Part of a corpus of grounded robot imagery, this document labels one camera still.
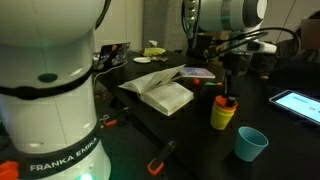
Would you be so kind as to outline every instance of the black table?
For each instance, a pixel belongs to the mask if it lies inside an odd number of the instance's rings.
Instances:
[[[118,85],[181,64],[207,67],[221,79],[222,68],[174,53],[165,63],[137,64],[132,61],[136,56],[130,53],[126,66],[100,76],[99,81],[163,143],[176,139],[179,145],[174,155],[199,179],[319,179],[320,130],[298,124],[288,114],[272,108],[260,79],[244,77],[237,99],[239,107],[228,127],[217,131],[209,124],[211,107],[200,101],[197,89],[192,89],[192,102],[166,117]],[[269,139],[269,146],[252,163],[239,160],[233,153],[241,126],[256,128]]]

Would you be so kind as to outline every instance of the blue cup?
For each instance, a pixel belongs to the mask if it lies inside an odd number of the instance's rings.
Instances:
[[[265,135],[250,127],[240,127],[234,148],[235,154],[246,162],[252,162],[269,144]]]

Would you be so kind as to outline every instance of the red object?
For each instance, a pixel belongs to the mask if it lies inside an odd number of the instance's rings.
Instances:
[[[161,171],[161,169],[163,168],[164,163],[162,162],[156,169],[152,169],[152,168],[151,168],[151,165],[152,165],[153,161],[154,161],[154,160],[152,160],[152,161],[148,164],[147,169],[148,169],[148,171],[149,171],[149,173],[150,173],[151,175],[156,176],[156,175]]]
[[[18,163],[15,161],[6,161],[0,165],[0,179],[16,180],[18,179]]]
[[[200,83],[200,80],[198,78],[193,78],[192,84],[198,85]]]
[[[117,120],[111,120],[111,121],[108,121],[108,122],[104,122],[104,125],[109,127],[109,126],[113,126],[117,124]]]
[[[234,101],[233,107],[227,107],[227,106],[226,106],[227,99],[226,99],[226,98],[223,98],[222,96],[217,96],[217,97],[215,98],[214,103],[215,103],[218,107],[220,107],[220,108],[222,108],[222,109],[225,109],[225,110],[234,110],[234,109],[236,109],[237,106],[238,106],[237,101]]]

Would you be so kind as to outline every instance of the yellow cup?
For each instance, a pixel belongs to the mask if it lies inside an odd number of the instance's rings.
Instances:
[[[224,110],[214,105],[211,113],[211,126],[217,130],[224,130],[234,115],[234,111]]]

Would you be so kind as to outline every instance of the yellow object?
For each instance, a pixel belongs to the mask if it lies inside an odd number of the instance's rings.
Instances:
[[[162,48],[145,48],[143,50],[143,56],[163,56],[166,54],[166,50]]]
[[[233,115],[234,111],[226,112],[226,110],[214,105],[211,112],[211,126],[217,130],[224,130]]]

